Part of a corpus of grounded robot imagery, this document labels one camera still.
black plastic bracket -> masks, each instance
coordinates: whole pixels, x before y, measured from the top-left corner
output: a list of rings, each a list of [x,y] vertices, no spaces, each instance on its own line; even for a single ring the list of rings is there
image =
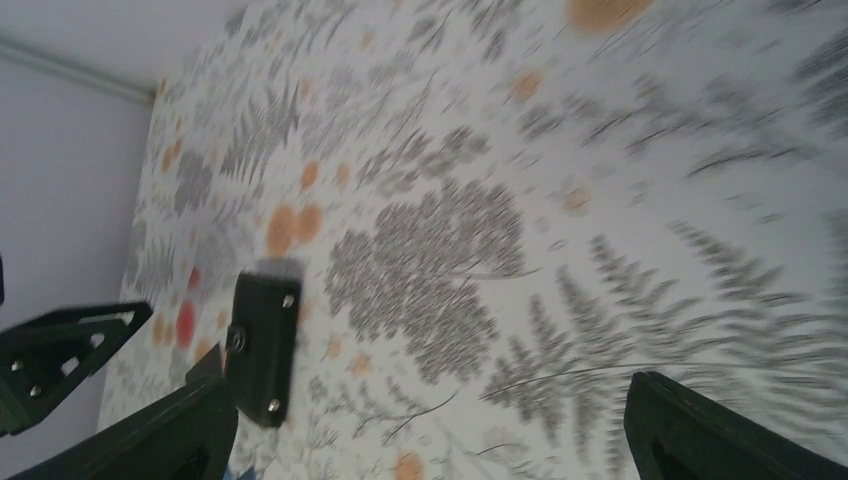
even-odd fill
[[[633,375],[624,431],[643,480],[848,478],[848,468],[656,372]]]
[[[11,480],[221,480],[238,412],[220,377],[206,377]]]
[[[286,419],[300,298],[296,280],[242,273],[236,282],[224,376],[239,410],[264,427]]]
[[[152,314],[145,302],[68,308],[0,333],[0,437],[44,420]]]

leaf pattern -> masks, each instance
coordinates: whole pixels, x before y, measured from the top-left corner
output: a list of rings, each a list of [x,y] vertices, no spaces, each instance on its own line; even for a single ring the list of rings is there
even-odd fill
[[[503,186],[478,183],[448,181],[417,205],[392,204],[378,215],[373,237],[348,231],[333,247],[325,284],[330,311],[349,307],[360,341],[402,333],[425,383],[446,374],[467,382],[497,338],[471,282],[479,275],[474,269],[488,270],[480,278],[521,272],[519,218]],[[437,244],[444,247],[431,250]]]
[[[267,107],[252,102],[249,112],[241,117],[233,133],[232,143],[224,154],[221,174],[239,179],[262,176],[270,155],[279,144],[288,143],[289,134],[296,132],[300,114],[297,110],[299,85],[289,93],[289,83],[281,95],[266,89]]]
[[[848,136],[848,30],[838,32],[811,53],[795,70],[814,106],[813,122],[831,127],[835,137]]]
[[[848,463],[845,5],[239,10],[156,88],[100,426],[258,271],[303,287],[289,415],[231,478],[635,479],[644,370]]]
[[[666,83],[654,78],[643,77],[637,86],[640,105],[636,107],[606,107],[601,101],[579,95],[565,100],[564,116],[589,125],[583,136],[584,146],[605,142],[611,134],[630,130],[632,125],[638,125],[638,131],[631,135],[625,150],[628,155],[636,156],[643,155],[664,137],[697,138],[714,132],[738,138],[695,162],[686,175],[688,178],[746,162],[809,160],[820,154],[816,146],[797,141],[777,127],[781,109],[760,107],[748,89],[728,78],[716,78],[704,88],[708,108],[674,101],[669,98]],[[707,110],[717,113],[707,114]],[[528,130],[527,122],[520,128]],[[552,131],[554,128],[544,129],[528,135],[528,139]]]

orange flower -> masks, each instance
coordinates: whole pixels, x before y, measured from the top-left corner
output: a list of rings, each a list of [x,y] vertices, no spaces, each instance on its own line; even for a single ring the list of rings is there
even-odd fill
[[[359,42],[360,50],[368,50],[371,48],[371,44],[374,43],[374,32],[366,32],[362,35],[362,40]]]
[[[339,358],[339,355],[342,353],[342,339],[336,335],[330,337],[330,341],[327,342],[327,353],[326,356],[332,359]]]
[[[318,162],[312,160],[303,168],[303,175],[300,176],[300,191],[308,190],[318,178]]]
[[[301,243],[309,243],[321,230],[321,208],[308,203],[297,216],[297,235]]]
[[[584,215],[586,214],[589,208],[589,200],[592,199],[592,195],[589,191],[583,187],[575,188],[571,193],[565,196],[563,201],[563,208],[569,213],[575,215]]]
[[[180,152],[183,151],[183,139],[182,138],[177,139],[177,141],[174,143],[173,149],[174,149],[174,158],[179,157]]]
[[[364,353],[360,353],[350,362],[350,366],[347,368],[353,372],[355,376],[364,377],[371,371],[371,357]]]
[[[424,462],[415,452],[403,452],[395,462],[395,480],[423,480]]]
[[[313,81],[310,77],[303,77],[300,81],[300,98],[306,100],[312,93]]]
[[[603,33],[627,25],[654,0],[568,0],[565,16],[584,33]]]
[[[183,149],[183,139],[178,139],[172,146],[165,149],[165,154],[162,155],[162,171],[167,172],[171,168],[171,163],[174,159],[180,156]]]
[[[199,362],[204,355],[212,350],[212,348],[214,348],[212,340],[208,337],[201,338],[200,341],[197,342],[197,346],[194,347],[194,363]]]
[[[529,100],[539,90],[542,79],[543,76],[538,70],[521,74],[512,86],[512,96],[522,102]]]
[[[218,314],[218,328],[224,329],[227,328],[227,324],[230,323],[230,314],[226,310],[221,310],[221,313]]]
[[[165,319],[162,314],[156,315],[153,320],[153,345],[159,346],[165,340]]]
[[[339,165],[339,170],[336,172],[336,186],[339,187],[339,190],[344,190],[347,186],[347,182],[350,181],[350,165],[347,162],[343,162]]]
[[[174,324],[168,323],[165,325],[162,335],[162,344],[171,345],[174,343]]]
[[[297,311],[297,324],[303,325],[309,320],[309,316],[312,314],[312,300],[306,299],[300,304],[300,308]]]
[[[168,82],[166,82],[165,79],[163,78],[162,81],[159,82],[159,87],[156,89],[156,98],[161,97],[162,94],[165,93],[165,87],[167,85],[168,85]]]
[[[280,204],[268,222],[265,246],[272,257],[284,257],[294,243],[296,221],[294,210],[285,203]]]

fern print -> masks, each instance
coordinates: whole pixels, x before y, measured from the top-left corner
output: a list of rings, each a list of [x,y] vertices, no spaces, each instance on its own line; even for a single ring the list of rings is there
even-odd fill
[[[643,155],[658,141],[671,138],[726,138],[726,146],[691,166],[686,174],[690,179],[744,163],[809,160],[821,153],[815,145],[793,138],[779,126],[783,109],[761,105],[753,90],[737,80],[713,79],[703,89],[703,101],[675,99],[666,81],[651,76],[640,78],[634,86],[639,91],[638,105],[609,106],[601,99],[570,95],[561,113],[546,112],[544,118],[548,123],[568,119],[586,125],[584,147],[599,145],[622,132],[629,136],[625,152],[630,156]],[[519,128],[528,130],[526,119]],[[538,136],[526,134],[528,140]]]
[[[618,477],[628,462],[622,419],[630,377],[660,370],[704,395],[758,419],[805,446],[825,451],[842,445],[833,421],[842,418],[844,390],[832,380],[838,342],[821,329],[825,315],[781,314],[806,294],[772,290],[782,268],[766,268],[741,249],[682,223],[672,230],[699,248],[712,269],[717,298],[730,308],[693,316],[703,299],[669,300],[675,280],[656,281],[616,254],[605,237],[591,241],[592,259],[606,286],[605,302],[592,297],[567,266],[557,285],[569,328],[552,321],[538,296],[530,299],[533,344],[509,339],[509,355],[496,360],[481,399],[513,408],[524,423],[538,420],[548,440],[559,442],[566,411],[579,458],[601,439],[607,473]],[[718,338],[702,329],[717,328]]]
[[[296,85],[290,93],[288,80],[282,95],[266,87],[265,108],[250,100],[248,112],[234,128],[233,139],[224,154],[222,174],[239,180],[247,179],[248,182],[254,176],[262,176],[277,146],[288,145],[289,135],[297,131],[300,121],[297,110],[299,88]]]
[[[129,284],[142,298],[152,300],[174,279],[174,246],[170,240],[152,241],[139,256],[138,275]]]
[[[402,334],[427,384],[479,375],[498,330],[478,282],[532,273],[521,271],[523,226],[512,195],[446,181],[417,204],[389,204],[375,229],[350,230],[333,248],[330,313],[349,307],[358,341]]]
[[[421,52],[438,51],[453,15],[466,17],[470,35],[483,45],[484,62],[494,62],[503,55],[509,32],[521,21],[524,0],[424,0],[416,13],[418,19],[406,40],[417,44]]]
[[[804,84],[812,122],[830,127],[834,138],[848,136],[848,29],[811,53],[795,69],[794,80]]]
[[[828,335],[827,316],[782,312],[811,300],[807,294],[772,290],[782,267],[767,268],[762,258],[749,258],[743,249],[683,222],[669,228],[713,269],[718,299],[730,304],[714,315],[725,335],[714,341],[734,362],[760,367],[754,401],[768,424],[814,449],[824,441],[845,446],[831,425],[841,418],[846,401],[831,365],[844,344]]]
[[[386,378],[386,394],[379,397],[371,393],[371,388],[365,382],[359,385],[355,394],[343,382],[337,385],[336,392],[330,394],[319,377],[313,378],[309,387],[312,401],[322,402],[326,406],[326,413],[343,412],[357,419],[352,438],[359,438],[369,429],[378,427],[382,429],[380,441],[383,445],[389,444],[397,434],[408,429],[411,422],[438,411],[459,393],[454,392],[436,405],[425,406],[421,400],[407,395],[391,377]]]

